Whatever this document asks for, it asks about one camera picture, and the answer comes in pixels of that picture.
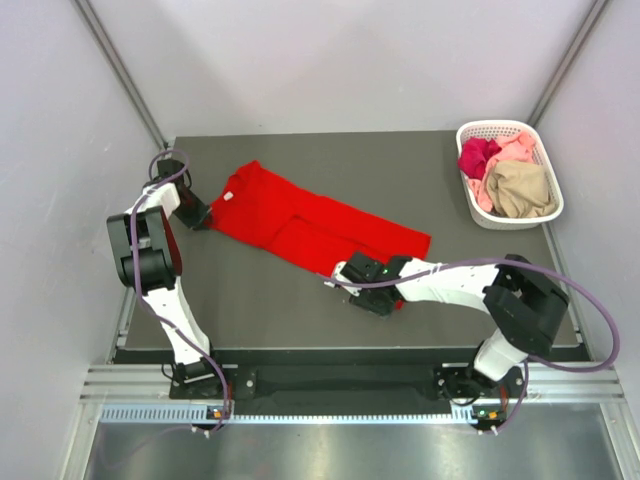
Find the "red t shirt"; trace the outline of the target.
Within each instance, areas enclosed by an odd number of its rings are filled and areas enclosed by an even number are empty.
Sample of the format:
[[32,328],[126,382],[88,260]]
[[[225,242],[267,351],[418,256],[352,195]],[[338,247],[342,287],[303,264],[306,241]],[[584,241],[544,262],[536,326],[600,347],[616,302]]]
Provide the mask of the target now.
[[254,160],[229,177],[205,225],[304,270],[330,275],[361,252],[424,259],[431,236],[300,188]]

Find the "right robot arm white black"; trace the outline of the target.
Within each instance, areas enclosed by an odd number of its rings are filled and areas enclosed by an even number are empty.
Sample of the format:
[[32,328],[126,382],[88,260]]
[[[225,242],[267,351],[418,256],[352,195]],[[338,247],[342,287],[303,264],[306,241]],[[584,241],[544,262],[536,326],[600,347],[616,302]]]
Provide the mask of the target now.
[[356,252],[337,263],[324,284],[345,289],[351,304],[381,317],[407,302],[461,306],[488,315],[494,333],[480,343],[452,386],[442,382],[443,393],[478,397],[492,394],[529,356],[548,354],[568,310],[568,295],[528,265],[519,255],[486,265],[450,267],[409,256],[393,256],[383,264]]

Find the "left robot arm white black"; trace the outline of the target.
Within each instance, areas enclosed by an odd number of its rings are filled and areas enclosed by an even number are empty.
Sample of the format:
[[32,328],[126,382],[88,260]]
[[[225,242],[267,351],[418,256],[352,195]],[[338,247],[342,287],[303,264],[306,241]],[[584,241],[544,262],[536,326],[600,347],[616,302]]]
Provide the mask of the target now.
[[121,283],[156,318],[173,349],[174,398],[229,399],[227,374],[214,359],[211,341],[196,322],[181,277],[182,257],[170,218],[204,230],[211,208],[191,191],[189,158],[177,149],[157,154],[149,181],[134,205],[107,218],[106,226]]

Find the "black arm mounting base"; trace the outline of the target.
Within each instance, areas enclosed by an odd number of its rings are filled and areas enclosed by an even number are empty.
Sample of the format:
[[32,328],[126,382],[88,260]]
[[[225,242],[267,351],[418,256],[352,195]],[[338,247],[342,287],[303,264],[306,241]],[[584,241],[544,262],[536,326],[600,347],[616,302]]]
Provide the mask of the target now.
[[173,353],[121,349],[117,365],[157,365],[170,381],[172,400],[220,400],[239,417],[392,416],[444,413],[482,400],[503,412],[524,390],[513,367],[499,385],[478,397],[442,392],[472,362],[474,348],[218,349],[214,359],[228,383],[229,399],[174,398]]

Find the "magenta t shirt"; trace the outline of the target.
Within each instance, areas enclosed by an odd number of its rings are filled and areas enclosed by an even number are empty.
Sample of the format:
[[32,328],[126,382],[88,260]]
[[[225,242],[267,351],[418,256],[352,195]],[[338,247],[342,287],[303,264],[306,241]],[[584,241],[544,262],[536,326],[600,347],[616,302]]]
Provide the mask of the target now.
[[489,160],[502,148],[496,140],[472,137],[462,147],[458,168],[469,179],[482,180]]

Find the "white plastic laundry basket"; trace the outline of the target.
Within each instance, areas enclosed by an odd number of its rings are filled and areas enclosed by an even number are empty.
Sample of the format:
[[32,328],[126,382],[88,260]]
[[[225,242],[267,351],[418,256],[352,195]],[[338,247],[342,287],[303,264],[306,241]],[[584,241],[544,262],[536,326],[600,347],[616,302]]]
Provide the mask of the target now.
[[463,145],[472,137],[495,140],[497,137],[512,136],[520,132],[527,132],[536,140],[533,153],[534,164],[541,165],[545,168],[547,182],[551,190],[551,195],[557,202],[557,209],[550,215],[527,219],[512,219],[499,216],[492,212],[486,213],[480,209],[475,201],[474,194],[467,183],[469,178],[460,171],[471,217],[476,224],[485,229],[503,231],[531,229],[555,220],[563,211],[564,198],[544,144],[536,130],[523,122],[515,120],[479,120],[463,124],[456,132],[458,159]]

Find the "beige t shirt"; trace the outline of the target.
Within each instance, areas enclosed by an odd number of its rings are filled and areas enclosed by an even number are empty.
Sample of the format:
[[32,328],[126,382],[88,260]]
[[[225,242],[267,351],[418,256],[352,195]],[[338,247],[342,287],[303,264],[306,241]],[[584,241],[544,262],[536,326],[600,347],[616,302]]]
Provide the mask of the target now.
[[537,218],[552,214],[557,202],[543,166],[503,160],[490,171],[486,181],[490,212],[512,219]]

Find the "pink t shirt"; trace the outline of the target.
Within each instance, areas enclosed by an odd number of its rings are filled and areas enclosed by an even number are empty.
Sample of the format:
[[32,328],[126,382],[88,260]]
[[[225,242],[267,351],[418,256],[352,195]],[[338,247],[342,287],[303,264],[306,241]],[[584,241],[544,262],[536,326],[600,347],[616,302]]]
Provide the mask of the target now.
[[477,205],[486,213],[493,210],[493,202],[487,190],[489,174],[502,161],[517,161],[534,164],[534,147],[536,140],[527,132],[520,132],[512,136],[501,136],[494,140],[500,148],[486,163],[485,172],[481,179],[468,179],[467,183],[474,194]]

